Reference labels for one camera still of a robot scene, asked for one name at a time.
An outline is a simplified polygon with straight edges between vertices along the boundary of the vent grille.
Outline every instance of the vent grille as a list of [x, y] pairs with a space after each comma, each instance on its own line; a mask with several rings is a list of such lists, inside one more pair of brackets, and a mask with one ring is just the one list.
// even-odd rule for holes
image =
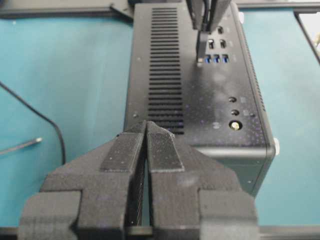
[[176, 135], [184, 132], [178, 12], [152, 8], [148, 119]]

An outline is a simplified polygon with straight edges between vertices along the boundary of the black connector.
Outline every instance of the black connector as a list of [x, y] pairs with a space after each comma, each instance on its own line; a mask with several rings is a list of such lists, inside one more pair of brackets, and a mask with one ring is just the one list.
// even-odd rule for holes
[[227, 47], [226, 41], [221, 39], [220, 40], [220, 46], [221, 46], [222, 49], [225, 49]]
[[207, 64], [211, 63], [211, 62], [212, 62], [211, 55], [205, 55], [204, 61], [205, 61]]
[[223, 54], [223, 55], [222, 55], [222, 60], [223, 60], [224, 63], [228, 63], [228, 62], [229, 62], [229, 57], [228, 57], [228, 55], [227, 55], [227, 54]]
[[214, 49], [215, 48], [215, 41], [213, 39], [209, 39], [208, 43], [209, 43], [209, 49]]
[[224, 28], [222, 26], [217, 27], [218, 34], [223, 34], [224, 33]]
[[218, 54], [213, 55], [213, 62], [220, 63], [220, 56]]

